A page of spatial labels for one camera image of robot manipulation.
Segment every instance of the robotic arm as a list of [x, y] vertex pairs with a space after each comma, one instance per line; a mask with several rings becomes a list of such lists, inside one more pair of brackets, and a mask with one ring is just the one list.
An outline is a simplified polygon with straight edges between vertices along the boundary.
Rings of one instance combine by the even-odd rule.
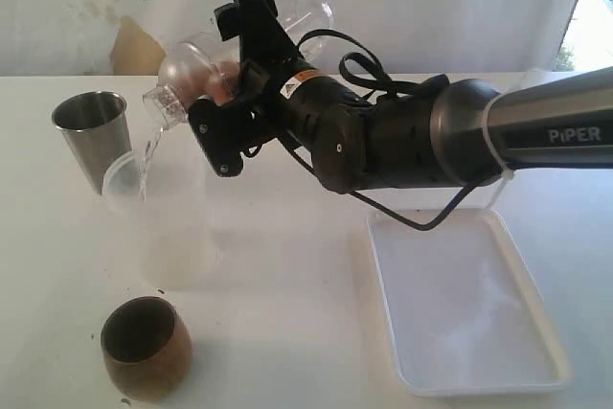
[[502, 96], [484, 81], [438, 76], [398, 96], [406, 82], [373, 57], [387, 93], [371, 104], [306, 62], [276, 14], [274, 0], [216, 10], [222, 39], [240, 39], [237, 93], [222, 106], [198, 100], [188, 120], [218, 175], [240, 174], [242, 157], [274, 138], [290, 153], [305, 147], [337, 193], [481, 185], [501, 163], [613, 167], [613, 68]]

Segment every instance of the warning label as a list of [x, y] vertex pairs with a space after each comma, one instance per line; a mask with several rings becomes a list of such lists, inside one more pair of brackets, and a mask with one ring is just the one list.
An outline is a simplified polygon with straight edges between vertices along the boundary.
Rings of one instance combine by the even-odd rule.
[[299, 72], [291, 79], [289, 79], [284, 85], [281, 87], [279, 91], [284, 98], [287, 100], [291, 98], [291, 95], [298, 89], [300, 85], [302, 85], [307, 80], [315, 79], [316, 77], [323, 77], [326, 74], [321, 72], [318, 69], [308, 69], [307, 71]]

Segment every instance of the brown bowl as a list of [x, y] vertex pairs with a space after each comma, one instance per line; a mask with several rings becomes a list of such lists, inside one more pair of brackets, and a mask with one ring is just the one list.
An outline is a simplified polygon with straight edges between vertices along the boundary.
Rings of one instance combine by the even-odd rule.
[[126, 302], [108, 317], [101, 334], [104, 364], [127, 397], [155, 401], [185, 377], [192, 341], [174, 307], [159, 297]]

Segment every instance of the zip tie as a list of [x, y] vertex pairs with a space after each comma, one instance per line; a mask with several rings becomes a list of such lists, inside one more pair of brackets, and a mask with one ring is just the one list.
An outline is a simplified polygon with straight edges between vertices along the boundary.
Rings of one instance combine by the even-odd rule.
[[483, 132], [483, 139], [486, 141], [486, 146], [488, 146], [489, 153], [491, 153], [491, 156], [494, 157], [494, 160], [496, 160], [496, 163], [498, 163], [498, 165], [500, 166], [500, 169], [502, 170], [502, 173], [500, 174], [500, 176], [502, 177], [502, 181], [500, 182], [500, 184], [498, 184], [498, 187], [494, 191], [494, 194], [491, 197], [491, 200], [489, 201], [488, 205], [484, 208], [484, 210], [491, 209], [491, 207], [496, 203], [496, 200], [500, 196], [500, 193], [502, 193], [505, 186], [509, 183], [509, 181], [511, 181], [515, 177], [515, 172], [511, 170], [509, 167], [507, 167], [507, 162], [503, 160], [503, 158], [498, 153], [498, 150], [496, 150], [496, 147], [494, 146], [494, 143], [491, 141], [491, 137], [489, 136], [489, 129], [488, 129], [489, 110], [491, 109], [493, 105], [495, 105], [498, 102], [499, 99], [505, 96], [505, 94], [506, 93], [502, 93], [498, 95], [497, 97], [495, 97], [494, 99], [492, 99], [490, 102], [488, 102], [488, 105], [486, 105], [486, 108], [483, 110], [483, 116], [481, 118], [481, 130]]

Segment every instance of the clear plastic cup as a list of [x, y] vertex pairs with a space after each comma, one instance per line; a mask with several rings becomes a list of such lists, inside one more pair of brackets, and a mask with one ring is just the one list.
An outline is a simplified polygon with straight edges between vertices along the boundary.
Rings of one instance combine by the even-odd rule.
[[177, 289], [213, 272], [220, 252], [207, 219], [203, 155], [199, 149], [177, 151], [165, 138], [148, 170], [146, 201], [140, 196], [144, 155], [135, 150], [108, 168], [102, 196], [121, 221], [138, 271], [155, 286]]

